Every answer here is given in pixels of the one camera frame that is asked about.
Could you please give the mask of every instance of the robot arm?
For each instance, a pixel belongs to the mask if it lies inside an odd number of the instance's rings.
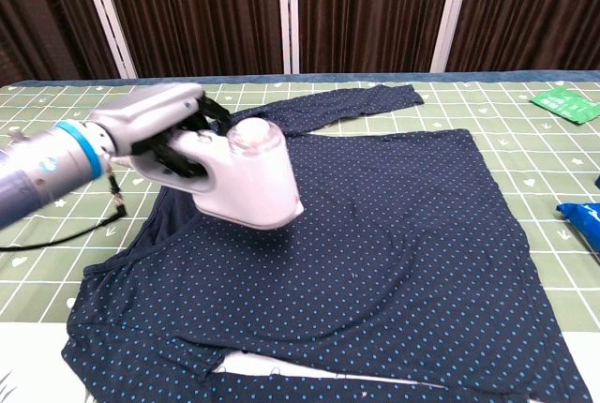
[[[218,122],[218,134],[204,114]],[[199,211],[256,229],[274,229],[303,211],[285,138],[248,118],[230,129],[229,112],[196,83],[142,88],[61,121],[32,137],[13,133],[0,150],[0,228],[99,178],[110,162],[193,196]]]

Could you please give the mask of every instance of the cutting mat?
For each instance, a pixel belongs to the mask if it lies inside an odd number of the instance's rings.
[[[285,98],[375,84],[207,84],[205,89],[211,98],[235,112]],[[600,119],[578,127],[528,101],[534,94],[558,86],[600,101],[600,84],[412,85],[425,105],[337,122],[318,132],[352,136],[448,128],[470,130],[513,214],[527,232],[533,261],[561,329],[569,333],[600,333],[600,265],[585,241],[555,211],[560,202],[600,202],[600,189],[593,183],[600,174]],[[59,119],[84,120],[90,109],[133,89],[134,86],[3,87],[0,142],[9,141],[11,129],[31,134],[51,127]],[[61,246],[0,256],[0,322],[65,322],[83,267],[102,262],[128,246],[150,213],[158,186],[124,168],[117,168],[116,174],[129,217]],[[0,245],[27,245],[63,237],[97,223],[112,211],[108,183],[99,179],[0,231]]]

